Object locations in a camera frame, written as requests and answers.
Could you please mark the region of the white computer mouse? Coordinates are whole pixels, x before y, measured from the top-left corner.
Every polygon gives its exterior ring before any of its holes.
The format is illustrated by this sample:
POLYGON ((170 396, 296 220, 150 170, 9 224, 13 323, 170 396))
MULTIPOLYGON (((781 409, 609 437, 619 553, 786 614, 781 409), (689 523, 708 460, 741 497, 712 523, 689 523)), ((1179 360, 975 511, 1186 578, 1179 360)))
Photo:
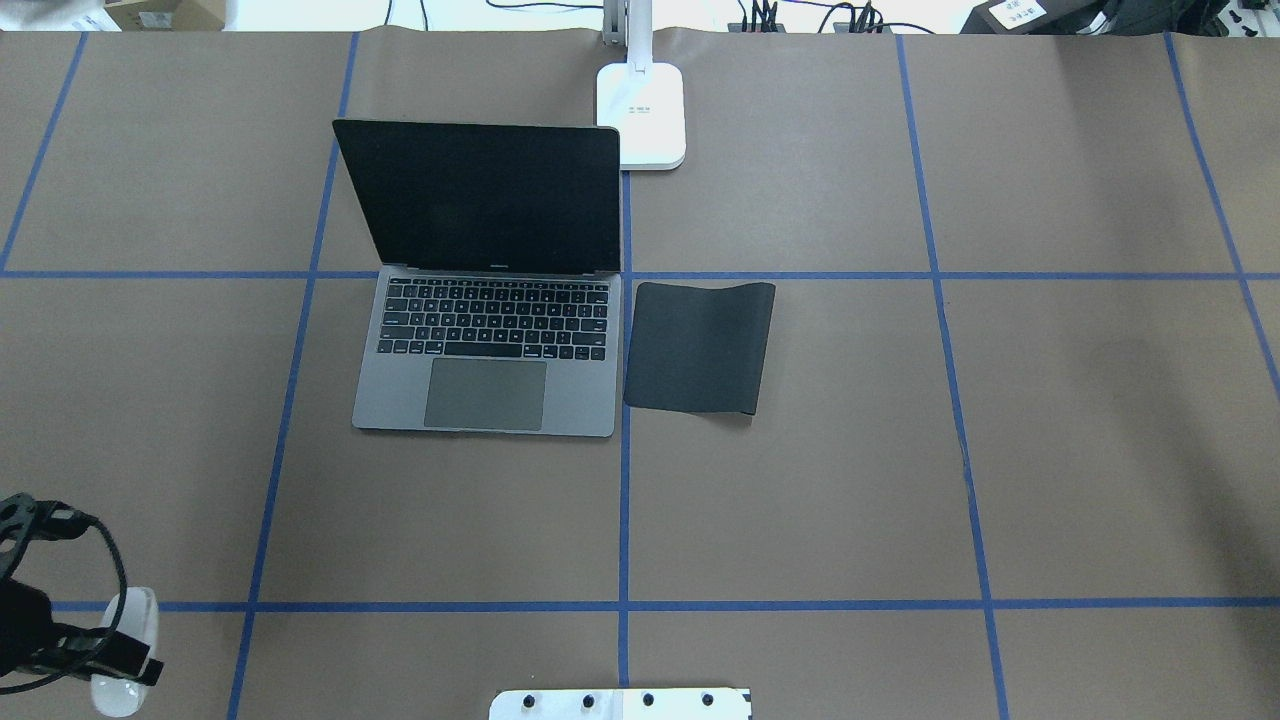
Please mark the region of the white computer mouse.
MULTIPOLYGON (((123 594, 113 597, 102 616, 104 626, 110 626, 118 610, 122 611, 122 616, 116 629, 150 644, 150 655, 159 660, 159 611, 154 591, 146 587, 129 587, 123 594)), ((137 714, 151 688, 137 682, 100 675, 90 679, 90 697, 95 708, 105 717, 129 717, 137 714)))

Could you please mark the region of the grey laptop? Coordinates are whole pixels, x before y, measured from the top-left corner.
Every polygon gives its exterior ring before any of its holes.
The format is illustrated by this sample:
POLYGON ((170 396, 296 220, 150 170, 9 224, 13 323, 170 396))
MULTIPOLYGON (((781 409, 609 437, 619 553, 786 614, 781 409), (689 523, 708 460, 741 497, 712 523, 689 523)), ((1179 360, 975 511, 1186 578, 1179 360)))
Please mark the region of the grey laptop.
POLYGON ((617 129, 332 128, 380 263, 353 425, 611 437, 623 283, 617 129))

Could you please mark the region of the black mouse pad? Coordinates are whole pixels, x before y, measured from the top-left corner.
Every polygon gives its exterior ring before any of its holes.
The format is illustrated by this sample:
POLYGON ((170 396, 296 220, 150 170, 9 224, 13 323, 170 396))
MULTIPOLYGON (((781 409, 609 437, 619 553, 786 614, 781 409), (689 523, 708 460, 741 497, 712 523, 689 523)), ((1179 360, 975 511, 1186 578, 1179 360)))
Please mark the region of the black mouse pad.
POLYGON ((623 401, 687 414, 756 414, 776 287, 643 282, 635 291, 623 401))

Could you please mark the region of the white desk lamp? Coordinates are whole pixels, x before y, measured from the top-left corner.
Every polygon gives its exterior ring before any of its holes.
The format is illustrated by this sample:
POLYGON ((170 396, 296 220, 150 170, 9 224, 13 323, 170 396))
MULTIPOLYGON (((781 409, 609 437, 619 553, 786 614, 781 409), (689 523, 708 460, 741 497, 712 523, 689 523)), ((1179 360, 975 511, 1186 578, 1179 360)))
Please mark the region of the white desk lamp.
POLYGON ((596 73, 595 122, 620 136, 620 169, 673 170, 687 151, 684 76, 658 61, 650 1, 603 1, 602 40, 625 59, 596 73))

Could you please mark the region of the cardboard box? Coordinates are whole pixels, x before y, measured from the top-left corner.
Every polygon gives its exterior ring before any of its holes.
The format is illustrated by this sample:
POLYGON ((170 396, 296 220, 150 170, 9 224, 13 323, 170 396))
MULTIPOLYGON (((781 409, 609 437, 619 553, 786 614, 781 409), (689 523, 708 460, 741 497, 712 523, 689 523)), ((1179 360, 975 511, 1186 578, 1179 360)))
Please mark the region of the cardboard box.
POLYGON ((219 32, 225 28, 228 1, 104 1, 120 31, 219 32))

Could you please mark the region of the black box with white label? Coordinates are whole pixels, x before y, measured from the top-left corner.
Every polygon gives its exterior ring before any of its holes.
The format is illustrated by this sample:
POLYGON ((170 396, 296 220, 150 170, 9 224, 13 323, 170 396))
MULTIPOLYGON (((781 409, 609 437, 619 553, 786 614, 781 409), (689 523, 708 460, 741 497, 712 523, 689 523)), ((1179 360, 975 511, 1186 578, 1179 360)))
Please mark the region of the black box with white label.
POLYGON ((961 35, 1078 35, 1105 15, 1106 1, 983 1, 970 9, 961 35))

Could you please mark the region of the white pedestal column base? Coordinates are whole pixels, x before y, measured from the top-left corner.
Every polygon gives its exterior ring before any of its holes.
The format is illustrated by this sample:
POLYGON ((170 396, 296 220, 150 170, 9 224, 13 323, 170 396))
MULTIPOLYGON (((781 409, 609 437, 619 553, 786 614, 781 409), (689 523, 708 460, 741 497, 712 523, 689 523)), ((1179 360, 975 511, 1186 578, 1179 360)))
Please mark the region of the white pedestal column base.
POLYGON ((753 719, 749 689, 596 688, 503 691, 489 719, 753 719))

